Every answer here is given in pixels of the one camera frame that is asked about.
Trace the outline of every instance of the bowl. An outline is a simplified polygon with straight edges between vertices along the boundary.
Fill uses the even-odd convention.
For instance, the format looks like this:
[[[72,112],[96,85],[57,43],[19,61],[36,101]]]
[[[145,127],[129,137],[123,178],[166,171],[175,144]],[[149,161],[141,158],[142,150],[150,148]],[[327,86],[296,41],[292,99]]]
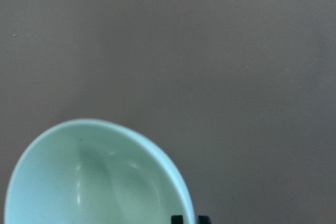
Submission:
[[[191,198],[169,157],[143,135],[96,119],[37,137],[9,182],[5,224],[194,224]]]

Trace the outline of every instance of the gray table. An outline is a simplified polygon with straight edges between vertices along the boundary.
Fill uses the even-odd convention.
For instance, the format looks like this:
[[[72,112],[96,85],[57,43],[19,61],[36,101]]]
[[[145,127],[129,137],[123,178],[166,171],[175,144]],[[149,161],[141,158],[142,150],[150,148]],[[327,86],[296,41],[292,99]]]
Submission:
[[[335,53],[336,0],[0,0],[1,209],[27,145],[90,117],[214,224],[335,223]]]

